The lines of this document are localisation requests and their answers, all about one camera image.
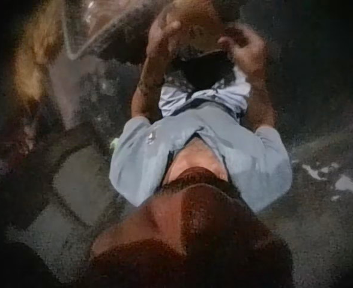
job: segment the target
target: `hair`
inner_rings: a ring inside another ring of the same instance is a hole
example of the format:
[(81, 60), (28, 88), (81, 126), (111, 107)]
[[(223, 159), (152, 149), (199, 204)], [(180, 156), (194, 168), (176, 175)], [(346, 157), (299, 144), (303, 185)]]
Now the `hair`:
[(34, 113), (47, 94), (47, 66), (63, 45), (60, 0), (47, 0), (23, 27), (14, 57), (14, 86), (20, 104)]
[[(189, 175), (165, 185), (155, 197), (202, 181), (227, 195), (236, 190), (215, 177)], [(182, 202), (186, 255), (157, 239), (119, 245), (93, 259), (84, 287), (292, 287), (286, 243), (242, 200), (195, 187)]]

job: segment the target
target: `hand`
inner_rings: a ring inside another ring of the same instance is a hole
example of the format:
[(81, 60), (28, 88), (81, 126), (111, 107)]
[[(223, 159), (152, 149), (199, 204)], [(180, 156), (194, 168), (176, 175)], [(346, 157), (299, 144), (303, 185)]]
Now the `hand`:
[(218, 41), (222, 49), (228, 52), (251, 82), (264, 82), (267, 58), (264, 40), (246, 25), (229, 27), (225, 34)]
[(163, 15), (159, 15), (150, 28), (146, 52), (148, 58), (168, 64), (177, 45), (172, 38), (181, 29), (181, 22), (174, 21), (168, 25), (161, 25), (161, 22), (165, 22), (162, 18)]

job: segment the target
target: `wrist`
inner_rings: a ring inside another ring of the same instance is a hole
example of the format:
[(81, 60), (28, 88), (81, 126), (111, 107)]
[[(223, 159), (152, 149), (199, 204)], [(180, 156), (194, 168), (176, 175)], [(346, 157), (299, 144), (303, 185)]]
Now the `wrist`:
[(143, 81), (150, 83), (159, 83), (163, 81), (168, 63), (165, 63), (159, 58), (147, 57), (143, 65), (143, 70), (140, 78)]

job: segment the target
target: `dark object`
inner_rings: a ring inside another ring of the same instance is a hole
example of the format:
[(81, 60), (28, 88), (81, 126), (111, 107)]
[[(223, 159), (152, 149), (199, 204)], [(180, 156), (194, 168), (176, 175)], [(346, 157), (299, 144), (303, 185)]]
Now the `dark object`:
[(225, 75), (230, 74), (234, 64), (225, 52), (217, 51), (188, 61), (176, 59), (173, 67), (182, 70), (186, 80), (198, 91), (211, 88)]

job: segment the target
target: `dark floor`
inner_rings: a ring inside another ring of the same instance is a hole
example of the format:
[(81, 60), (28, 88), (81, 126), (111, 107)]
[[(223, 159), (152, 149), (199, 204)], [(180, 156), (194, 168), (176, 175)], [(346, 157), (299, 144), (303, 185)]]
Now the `dark floor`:
[[(8, 67), (15, 26), (30, 7), (16, 7), (19, 16), (4, 11), (13, 21), (0, 24), (0, 130), (14, 109)], [(268, 40), (278, 128), (295, 172), (292, 190), (261, 217), (289, 242), (297, 287), (353, 287), (353, 1), (250, 0), (242, 18)], [(58, 64), (51, 73), (60, 81), (69, 71), (82, 74), (79, 67), (94, 71), (87, 61)], [(114, 95), (128, 99), (137, 70), (102, 65), (106, 87), (119, 83), (93, 106), (103, 120)], [(76, 127), (85, 119), (78, 81), (65, 89), (57, 83), (64, 122)], [(114, 101), (117, 111), (127, 106)], [(109, 137), (119, 135), (124, 120), (116, 115)], [(86, 125), (52, 137), (0, 189), (0, 287), (70, 282), (93, 237), (121, 215), (124, 204), (106, 183), (108, 158), (93, 133)]]

